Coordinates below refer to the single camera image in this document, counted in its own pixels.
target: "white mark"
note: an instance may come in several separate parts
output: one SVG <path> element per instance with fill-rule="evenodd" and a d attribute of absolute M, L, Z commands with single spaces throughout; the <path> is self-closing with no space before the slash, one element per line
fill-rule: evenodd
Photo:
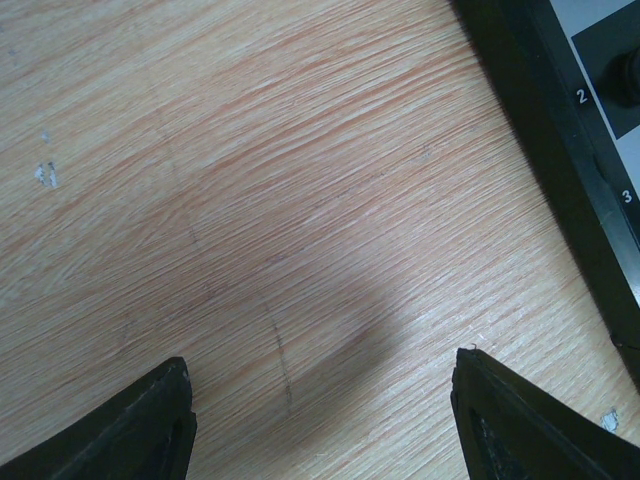
<path fill-rule="evenodd" d="M 600 424 L 607 432 L 616 433 L 616 430 L 618 430 L 618 412 L 616 409 L 609 410 L 600 420 Z"/>
<path fill-rule="evenodd" d="M 49 183 L 53 188 L 58 188 L 58 179 L 56 178 L 56 167 L 53 165 L 53 162 L 49 162 Z"/>
<path fill-rule="evenodd" d="M 38 165 L 38 168 L 36 168 L 35 177 L 40 180 L 41 184 L 45 187 L 47 186 L 47 180 L 44 178 L 44 168 L 42 167 L 42 164 Z"/>

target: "number 2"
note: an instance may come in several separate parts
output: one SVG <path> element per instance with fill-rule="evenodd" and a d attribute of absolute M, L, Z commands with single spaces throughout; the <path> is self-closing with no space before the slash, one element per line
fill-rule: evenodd
<path fill-rule="evenodd" d="M 587 94 L 585 93 L 584 89 L 582 89 L 582 88 L 576 92 L 576 95 L 580 99 L 580 105 L 582 105 L 583 103 L 587 103 L 589 101 L 589 98 L 587 97 Z"/>

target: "printed number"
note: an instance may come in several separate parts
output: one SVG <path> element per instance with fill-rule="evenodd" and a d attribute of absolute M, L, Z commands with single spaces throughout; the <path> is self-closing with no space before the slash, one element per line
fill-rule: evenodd
<path fill-rule="evenodd" d="M 576 92 L 576 95 L 580 99 L 580 105 L 582 105 L 583 103 L 587 103 L 589 101 L 589 98 L 587 97 L 586 92 L 582 88 Z"/>

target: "black knob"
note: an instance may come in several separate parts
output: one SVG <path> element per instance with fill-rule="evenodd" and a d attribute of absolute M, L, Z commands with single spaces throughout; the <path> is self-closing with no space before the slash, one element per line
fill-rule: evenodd
<path fill-rule="evenodd" d="M 635 105 L 640 105 L 640 48 L 627 57 L 624 65 L 624 83 L 629 100 Z"/>

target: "light wood tabletop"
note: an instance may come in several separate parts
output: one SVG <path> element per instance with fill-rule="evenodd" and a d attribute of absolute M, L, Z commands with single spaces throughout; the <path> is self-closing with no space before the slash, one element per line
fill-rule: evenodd
<path fill-rule="evenodd" d="M 185 357 L 189 479 L 467 476 L 476 345 L 640 444 L 446 0 L 0 3 L 0 463 Z"/>

